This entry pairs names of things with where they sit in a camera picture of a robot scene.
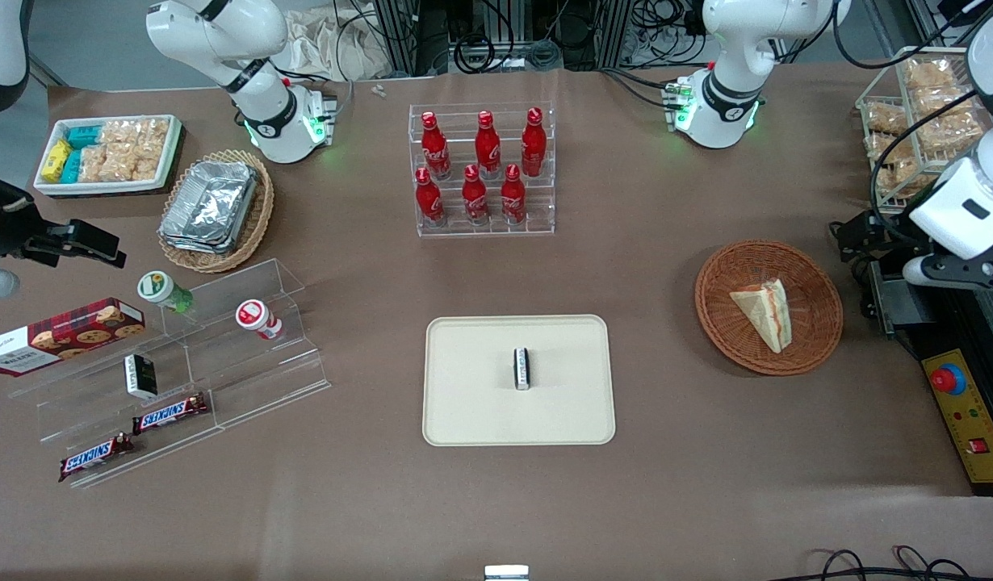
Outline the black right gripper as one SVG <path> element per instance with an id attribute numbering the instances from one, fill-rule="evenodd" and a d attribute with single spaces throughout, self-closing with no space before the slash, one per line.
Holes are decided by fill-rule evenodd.
<path id="1" fill-rule="evenodd" d="M 80 257 L 123 269 L 128 255 L 119 251 L 119 238 L 84 220 L 50 225 L 44 220 L 32 196 L 0 179 L 0 257 L 22 248 L 24 260 L 57 268 L 62 257 Z M 103 254 L 114 254 L 107 257 Z"/>

